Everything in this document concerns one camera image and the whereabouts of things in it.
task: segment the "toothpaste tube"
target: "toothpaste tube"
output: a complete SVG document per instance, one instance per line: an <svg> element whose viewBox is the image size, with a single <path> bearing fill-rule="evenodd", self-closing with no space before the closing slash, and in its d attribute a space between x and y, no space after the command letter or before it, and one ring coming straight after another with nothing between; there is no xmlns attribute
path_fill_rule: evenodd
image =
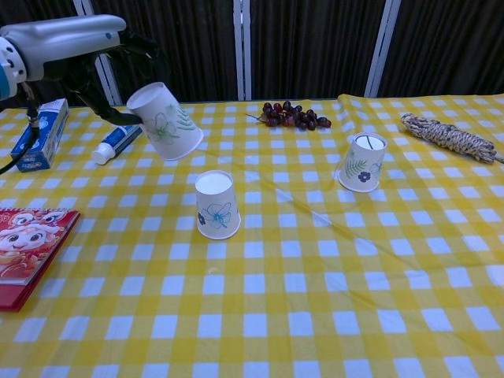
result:
<svg viewBox="0 0 504 378"><path fill-rule="evenodd" d="M139 124L117 126L93 151L91 155L93 161L104 165L107 161L119 155L141 132L142 129Z"/></svg>
<svg viewBox="0 0 504 378"><path fill-rule="evenodd" d="M40 106L39 138L17 162L20 171L28 172L50 168L68 117L69 104L66 98L60 98ZM30 139L30 134L30 127L27 127L10 153L13 159L24 149L24 144Z"/></svg>

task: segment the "green leaf print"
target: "green leaf print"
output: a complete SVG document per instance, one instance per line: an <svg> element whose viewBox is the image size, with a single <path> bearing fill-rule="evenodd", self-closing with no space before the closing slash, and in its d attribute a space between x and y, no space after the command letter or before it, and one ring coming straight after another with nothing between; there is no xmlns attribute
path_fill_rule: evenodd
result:
<svg viewBox="0 0 504 378"><path fill-rule="evenodd" d="M177 126L178 129L187 131L196 129L195 123L182 108L177 110L177 118L176 123L180 124L180 126Z"/></svg>
<svg viewBox="0 0 504 378"><path fill-rule="evenodd" d="M351 179L365 168L366 160L347 160L345 164L346 177Z"/></svg>

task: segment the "blue flower print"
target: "blue flower print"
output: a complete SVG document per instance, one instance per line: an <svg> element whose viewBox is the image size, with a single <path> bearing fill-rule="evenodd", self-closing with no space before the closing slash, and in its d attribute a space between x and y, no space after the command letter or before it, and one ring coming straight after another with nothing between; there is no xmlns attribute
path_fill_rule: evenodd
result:
<svg viewBox="0 0 504 378"><path fill-rule="evenodd" d="M221 227L228 228L226 224L231 220L231 213L229 211L230 209L230 202L227 202L223 205L213 203L206 209L202 210L202 215L205 218L205 221L209 223L210 227L217 229Z"/></svg>
<svg viewBox="0 0 504 378"><path fill-rule="evenodd" d="M200 224L205 224L205 217L198 213L198 220Z"/></svg>
<svg viewBox="0 0 504 378"><path fill-rule="evenodd" d="M369 173L369 172L361 172L361 174L358 176L358 179L362 183L365 183L367 180L371 179L371 173Z"/></svg>

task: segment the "white pole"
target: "white pole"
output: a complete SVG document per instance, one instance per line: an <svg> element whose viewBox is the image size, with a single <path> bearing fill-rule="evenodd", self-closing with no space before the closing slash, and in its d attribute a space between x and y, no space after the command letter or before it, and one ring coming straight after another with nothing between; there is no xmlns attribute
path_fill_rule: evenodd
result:
<svg viewBox="0 0 504 378"><path fill-rule="evenodd" d="M380 30L376 37L375 51L369 67L368 82L365 85L365 97L376 97L380 88L381 76L387 61L388 48L394 34L395 22L401 7L401 0L386 0L382 13Z"/></svg>
<svg viewBox="0 0 504 378"><path fill-rule="evenodd" d="M233 0L233 24L235 25L236 90L238 100L243 101L243 48L242 48L242 6L240 0Z"/></svg>
<svg viewBox="0 0 504 378"><path fill-rule="evenodd" d="M250 0L243 0L243 59L245 60L245 100L250 101L252 99Z"/></svg>
<svg viewBox="0 0 504 378"><path fill-rule="evenodd" d="M78 16L90 16L95 14L93 10L93 5L90 0L73 0L73 5L76 7ZM96 71L98 72L98 77L102 83L103 92L107 98L107 101L111 106L123 105L120 99L119 89L117 88L116 79L113 75L112 66L108 57L104 54L100 54L96 61L94 62Z"/></svg>

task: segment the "toothpaste box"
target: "toothpaste box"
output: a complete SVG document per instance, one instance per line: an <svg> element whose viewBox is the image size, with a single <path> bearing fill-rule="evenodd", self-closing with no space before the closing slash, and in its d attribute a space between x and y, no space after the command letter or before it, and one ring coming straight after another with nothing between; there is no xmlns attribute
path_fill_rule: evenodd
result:
<svg viewBox="0 0 504 378"><path fill-rule="evenodd" d="M17 162L20 171L29 172L50 168L68 118L69 104L66 98L60 98L40 106L40 135L33 147L26 151L26 154ZM29 128L28 126L24 130L23 135L11 151L10 156L12 158L15 158L23 150L24 144L29 140Z"/></svg>

